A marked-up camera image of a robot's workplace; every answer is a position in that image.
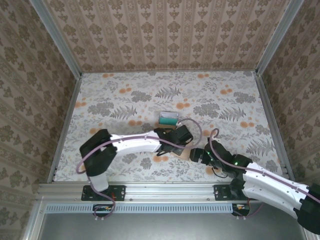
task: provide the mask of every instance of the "small box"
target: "small box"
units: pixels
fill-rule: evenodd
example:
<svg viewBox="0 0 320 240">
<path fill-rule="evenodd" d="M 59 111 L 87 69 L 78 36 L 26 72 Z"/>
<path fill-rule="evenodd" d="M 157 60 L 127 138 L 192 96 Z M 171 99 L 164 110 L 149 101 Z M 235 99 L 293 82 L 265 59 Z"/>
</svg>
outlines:
<svg viewBox="0 0 320 240">
<path fill-rule="evenodd" d="M 177 112 L 162 111 L 159 116 L 159 124 L 175 126 L 178 122 L 179 114 Z"/>
</svg>

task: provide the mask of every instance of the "wall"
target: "wall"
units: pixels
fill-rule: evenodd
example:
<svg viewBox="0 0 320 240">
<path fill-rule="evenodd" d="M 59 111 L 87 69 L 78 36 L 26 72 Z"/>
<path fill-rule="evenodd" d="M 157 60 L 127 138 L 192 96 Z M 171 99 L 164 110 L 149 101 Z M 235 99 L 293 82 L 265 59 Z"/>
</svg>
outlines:
<svg viewBox="0 0 320 240">
<path fill-rule="evenodd" d="M 29 1 L 0 1 L 0 239 L 23 234 L 74 84 Z"/>
<path fill-rule="evenodd" d="M 319 16 L 320 1 L 305 0 L 262 75 L 296 180 L 308 184 L 320 183 Z"/>
<path fill-rule="evenodd" d="M 44 0 L 83 72 L 255 69 L 288 0 Z"/>
</svg>

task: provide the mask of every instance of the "purple cable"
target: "purple cable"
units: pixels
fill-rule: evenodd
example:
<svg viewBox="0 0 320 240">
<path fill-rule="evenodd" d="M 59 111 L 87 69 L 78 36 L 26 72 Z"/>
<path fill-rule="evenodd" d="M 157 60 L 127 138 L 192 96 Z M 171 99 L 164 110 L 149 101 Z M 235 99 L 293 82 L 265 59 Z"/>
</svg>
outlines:
<svg viewBox="0 0 320 240">
<path fill-rule="evenodd" d="M 219 154 L 216 152 L 216 150 L 214 149 L 213 145 L 212 145 L 212 137 L 214 135 L 214 132 L 215 132 L 215 129 L 212 130 L 211 134 L 210 134 L 210 141 L 209 141 L 209 144 L 210 144 L 210 148 L 211 148 L 211 151 L 213 152 L 213 154 L 216 156 L 217 159 L 219 159 L 221 162 L 223 162 L 224 164 L 230 166 L 230 167 L 233 167 L 233 168 L 236 168 L 236 169 L 242 169 L 242 170 L 246 170 L 246 171 L 252 171 L 252 172 L 255 172 L 255 173 L 258 173 L 258 174 L 263 174 L 273 180 L 276 180 L 278 181 L 279 183 L 282 183 L 284 185 L 286 185 L 287 187 L 290 187 L 292 189 L 295 189 L 296 191 L 308 196 L 309 198 L 311 198 L 312 200 L 316 201 L 318 204 L 320 204 L 320 199 L 317 199 L 316 197 L 312 196 L 311 194 L 309 194 L 308 192 L 298 188 L 298 187 L 295 187 L 294 185 L 290 184 L 290 183 L 287 183 L 286 181 L 283 181 L 271 174 L 268 174 L 267 172 L 263 172 L 263 171 L 260 171 L 260 170 L 257 170 L 257 169 L 253 169 L 253 168 L 250 168 L 250 167 L 243 167 L 243 166 L 237 166 L 237 165 L 234 165 L 234 164 L 231 164 L 225 160 L 223 160 Z"/>
<path fill-rule="evenodd" d="M 89 183 L 90 183 L 90 186 L 91 186 L 92 190 L 93 190 L 96 194 L 98 194 L 98 195 L 100 195 L 100 196 L 102 196 L 102 197 L 105 197 L 106 199 L 108 199 L 108 200 L 110 200 L 110 201 L 112 202 L 112 209 L 111 209 L 111 211 L 110 211 L 106 216 L 104 216 L 103 218 L 106 219 L 106 218 L 110 217 L 111 214 L 114 212 L 115 207 L 116 207 L 116 202 L 115 202 L 115 200 L 113 200 L 113 199 L 112 199 L 111 197 L 109 197 L 108 195 L 103 194 L 103 193 L 99 192 L 98 190 L 96 190 L 96 189 L 94 188 L 94 186 L 93 186 L 93 184 L 92 184 L 89 176 L 88 176 L 88 180 L 89 180 Z M 104 207 L 105 207 L 105 206 L 97 206 L 97 207 L 94 209 L 93 215 L 97 218 L 97 217 L 98 217 L 98 216 L 97 216 L 97 210 L 98 210 L 98 209 L 101 209 L 101 208 L 104 208 Z"/>
<path fill-rule="evenodd" d="M 77 174 L 83 174 L 85 173 L 86 171 L 80 171 L 79 168 L 80 166 L 84 163 L 85 160 L 87 160 L 92 154 L 94 154 L 96 151 L 98 151 L 100 148 L 102 147 L 105 147 L 109 144 L 112 144 L 112 143 L 116 143 L 116 142 L 121 142 L 121 141 L 128 141 L 128 140 L 134 140 L 134 139 L 153 139 L 153 140 L 157 140 L 157 141 L 160 141 L 160 142 L 163 142 L 163 143 L 166 143 L 166 144 L 169 144 L 171 146 L 174 146 L 176 148 L 179 148 L 179 149 L 194 149 L 196 146 L 199 145 L 199 143 L 201 142 L 201 139 L 202 139 L 202 129 L 201 129 L 201 126 L 199 125 L 199 123 L 197 123 L 195 120 L 193 120 L 192 118 L 184 118 L 182 120 L 179 121 L 180 122 L 183 122 L 183 121 L 192 121 L 194 122 L 197 127 L 199 128 L 200 130 L 200 137 L 199 137 L 199 140 L 196 142 L 195 145 L 192 145 L 192 146 L 181 146 L 181 145 L 177 145 L 177 144 L 174 144 L 170 141 L 167 141 L 167 140 L 164 140 L 164 139 L 161 139 L 159 137 L 155 137 L 155 136 L 128 136 L 128 137 L 123 137 L 123 138 L 118 138 L 118 139 L 114 139 L 114 140 L 110 140 L 110 141 L 107 141 L 107 142 L 104 142 L 102 144 L 100 144 L 99 146 L 97 146 L 96 148 L 94 148 L 93 150 L 91 150 L 87 155 L 84 156 L 84 158 L 78 163 L 78 165 L 76 166 L 76 173 Z"/>
<path fill-rule="evenodd" d="M 94 148 L 94 149 L 93 149 L 92 151 L 90 151 L 86 156 L 84 156 L 84 158 L 77 164 L 75 171 L 76 171 L 77 174 L 83 174 L 83 173 L 85 173 L 85 172 L 86 172 L 85 170 L 84 170 L 84 171 L 80 171 L 80 170 L 79 170 L 80 166 L 85 162 L 85 160 L 87 160 L 92 154 L 94 154 L 94 153 L 95 153 L 96 151 L 98 151 L 100 148 L 105 147 L 105 146 L 107 146 L 107 145 L 109 145 L 109 144 L 112 144 L 112 143 L 115 143 L 115 142 L 119 142 L 119 141 L 128 141 L 128 140 L 134 140 L 134 139 L 153 139 L 153 140 L 157 140 L 157 141 L 160 141 L 160 142 L 163 142 L 163 143 L 172 145 L 172 146 L 174 146 L 174 147 L 176 147 L 176 148 L 179 148 L 179 149 L 193 149 L 193 148 L 195 148 L 196 146 L 198 146 L 199 143 L 201 142 L 201 139 L 202 139 L 202 129 L 201 129 L 201 126 L 200 126 L 199 123 L 197 123 L 197 122 L 196 122 L 195 120 L 193 120 L 192 118 L 184 118 L 184 119 L 180 120 L 178 123 L 181 123 L 181 122 L 183 122 L 183 121 L 192 121 L 192 122 L 194 122 L 194 123 L 197 125 L 197 127 L 199 128 L 199 130 L 200 130 L 200 137 L 199 137 L 199 140 L 196 142 L 195 145 L 192 145 L 192 146 L 176 145 L 176 144 L 174 144 L 174 143 L 172 143 L 172 142 L 170 142 L 170 141 L 167 141 L 167 140 L 164 140 L 164 139 L 161 139 L 161 138 L 158 138 L 158 137 L 154 137 L 154 136 L 129 136 L 129 137 L 123 137 L 123 138 L 114 139 L 114 140 L 110 140 L 110 141 L 104 142 L 104 143 L 102 143 L 101 145 L 99 145 L 99 146 L 97 146 L 96 148 Z M 89 176 L 88 176 L 88 181 L 89 181 L 89 183 L 90 183 L 90 186 L 91 186 L 92 190 L 93 190 L 96 194 L 98 194 L 98 195 L 100 195 L 100 196 L 102 196 L 102 197 L 105 197 L 106 199 L 112 201 L 112 209 L 111 209 L 111 211 L 105 216 L 105 218 L 110 217 L 111 214 L 114 212 L 114 210 L 115 210 L 115 208 L 116 208 L 116 202 L 115 202 L 111 197 L 109 197 L 109 196 L 107 196 L 106 194 L 103 194 L 103 193 L 99 192 L 98 190 L 96 190 L 95 187 L 93 186 L 93 184 L 92 184 Z M 98 216 L 97 216 L 97 210 L 100 209 L 100 208 L 103 208 L 103 207 L 104 207 L 104 206 L 98 206 L 98 207 L 96 207 L 96 208 L 94 209 L 93 215 L 94 215 L 95 217 L 98 217 Z"/>
</svg>

